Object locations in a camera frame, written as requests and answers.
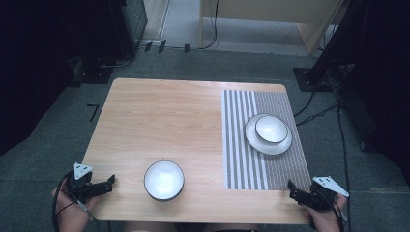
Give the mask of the black metal stand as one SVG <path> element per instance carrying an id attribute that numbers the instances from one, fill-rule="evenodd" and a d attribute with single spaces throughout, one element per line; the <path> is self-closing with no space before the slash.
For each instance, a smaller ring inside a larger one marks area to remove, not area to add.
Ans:
<path id="1" fill-rule="evenodd" d="M 329 68 L 353 63 L 361 51 L 366 33 L 368 7 L 372 0 L 351 0 L 346 15 L 312 68 L 294 68 L 303 92 L 331 92 Z"/>

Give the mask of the person's right hand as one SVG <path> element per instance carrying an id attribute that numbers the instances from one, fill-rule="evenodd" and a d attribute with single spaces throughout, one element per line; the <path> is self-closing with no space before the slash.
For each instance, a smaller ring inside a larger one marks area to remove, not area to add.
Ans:
<path id="1" fill-rule="evenodd" d="M 346 203 L 347 198 L 338 193 L 331 211 L 319 212 L 304 206 L 305 220 L 312 221 L 317 232 L 344 232 L 341 212 Z"/>

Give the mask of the black stand base plate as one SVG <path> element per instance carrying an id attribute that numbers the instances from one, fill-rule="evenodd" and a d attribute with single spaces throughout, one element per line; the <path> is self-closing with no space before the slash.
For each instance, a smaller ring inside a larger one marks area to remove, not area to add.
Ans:
<path id="1" fill-rule="evenodd" d="M 73 85 L 80 84 L 107 84 L 113 69 L 102 68 L 101 65 L 94 61 L 83 61 L 81 59 L 75 64 Z"/>

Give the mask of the white bowl with dark rim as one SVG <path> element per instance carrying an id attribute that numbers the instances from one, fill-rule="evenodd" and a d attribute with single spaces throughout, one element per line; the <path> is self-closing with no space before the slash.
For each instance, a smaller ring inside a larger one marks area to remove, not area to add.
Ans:
<path id="1" fill-rule="evenodd" d="M 288 135 L 287 126 L 273 115 L 260 117 L 256 121 L 255 130 L 262 139 L 271 143 L 280 143 Z"/>
<path id="2" fill-rule="evenodd" d="M 169 201 L 177 197 L 184 183 L 182 168 L 171 160 L 156 161 L 144 174 L 145 190 L 158 201 Z"/>

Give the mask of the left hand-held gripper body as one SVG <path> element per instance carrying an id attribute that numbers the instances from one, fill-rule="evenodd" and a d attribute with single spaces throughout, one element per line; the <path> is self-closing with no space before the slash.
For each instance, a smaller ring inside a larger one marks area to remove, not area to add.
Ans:
<path id="1" fill-rule="evenodd" d="M 93 167 L 89 165 L 77 162 L 73 165 L 73 171 L 69 173 L 66 183 L 71 199 L 85 204 L 90 198 L 92 170 Z"/>

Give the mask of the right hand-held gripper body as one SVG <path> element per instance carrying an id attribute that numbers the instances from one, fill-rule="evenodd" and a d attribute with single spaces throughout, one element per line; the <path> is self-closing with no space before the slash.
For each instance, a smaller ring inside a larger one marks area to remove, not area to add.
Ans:
<path id="1" fill-rule="evenodd" d="M 341 187 L 331 176 L 313 177 L 310 193 L 313 196 L 313 202 L 310 204 L 310 207 L 316 211 L 332 210 L 334 199 L 338 194 L 344 197 L 349 196 L 349 192 Z"/>

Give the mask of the white plate with dark rim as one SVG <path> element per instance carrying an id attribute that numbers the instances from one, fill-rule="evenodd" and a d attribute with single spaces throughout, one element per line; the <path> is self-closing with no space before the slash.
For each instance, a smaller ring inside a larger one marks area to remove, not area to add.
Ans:
<path id="1" fill-rule="evenodd" d="M 284 152 L 286 152 L 290 146 L 292 145 L 292 140 L 293 140 L 293 136 L 292 136 L 292 132 L 289 128 L 289 126 L 283 122 L 282 122 L 287 126 L 287 130 L 288 130 L 288 135 L 287 137 L 281 141 L 280 143 L 271 143 L 271 142 L 267 142 L 264 139 L 262 139 L 255 130 L 255 124 L 256 121 L 262 117 L 262 116 L 266 116 L 266 115 L 271 115 L 271 114 L 257 114 L 254 115 L 253 117 L 251 117 L 245 125 L 245 135 L 246 135 L 246 139 L 248 141 L 248 143 L 257 151 L 266 154 L 266 155 L 279 155 L 282 154 Z"/>

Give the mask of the dark equipment cabinet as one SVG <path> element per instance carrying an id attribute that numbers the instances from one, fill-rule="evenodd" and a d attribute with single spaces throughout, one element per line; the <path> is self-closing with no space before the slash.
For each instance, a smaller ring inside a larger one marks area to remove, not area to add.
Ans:
<path id="1" fill-rule="evenodd" d="M 144 0 L 109 0 L 117 44 L 122 57 L 133 57 L 148 19 Z"/>

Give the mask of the person's left hand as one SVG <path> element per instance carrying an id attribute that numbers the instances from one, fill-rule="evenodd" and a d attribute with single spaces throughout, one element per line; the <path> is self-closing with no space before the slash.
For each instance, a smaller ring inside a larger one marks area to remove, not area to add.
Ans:
<path id="1" fill-rule="evenodd" d="M 51 192 L 53 227 L 57 232 L 83 232 L 91 212 L 101 199 L 93 197 L 81 207 L 68 196 L 66 183 L 67 180 L 64 180 Z"/>

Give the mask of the light wooden cabinet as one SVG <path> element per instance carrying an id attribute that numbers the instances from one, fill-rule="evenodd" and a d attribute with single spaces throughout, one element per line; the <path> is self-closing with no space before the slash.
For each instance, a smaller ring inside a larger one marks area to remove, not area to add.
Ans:
<path id="1" fill-rule="evenodd" d="M 199 0 L 198 44 L 203 18 L 227 18 L 296 23 L 309 55 L 336 17 L 344 0 Z"/>

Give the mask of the striped grey white placemat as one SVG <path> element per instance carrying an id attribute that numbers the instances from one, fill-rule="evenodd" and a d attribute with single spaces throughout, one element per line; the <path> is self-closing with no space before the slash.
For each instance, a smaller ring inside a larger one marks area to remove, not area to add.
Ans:
<path id="1" fill-rule="evenodd" d="M 258 114 L 274 115 L 289 128 L 290 147 L 268 155 L 246 138 L 246 123 Z M 224 183 L 229 189 L 286 190 L 293 182 L 307 190 L 311 184 L 289 99 L 285 93 L 223 90 L 221 122 Z"/>

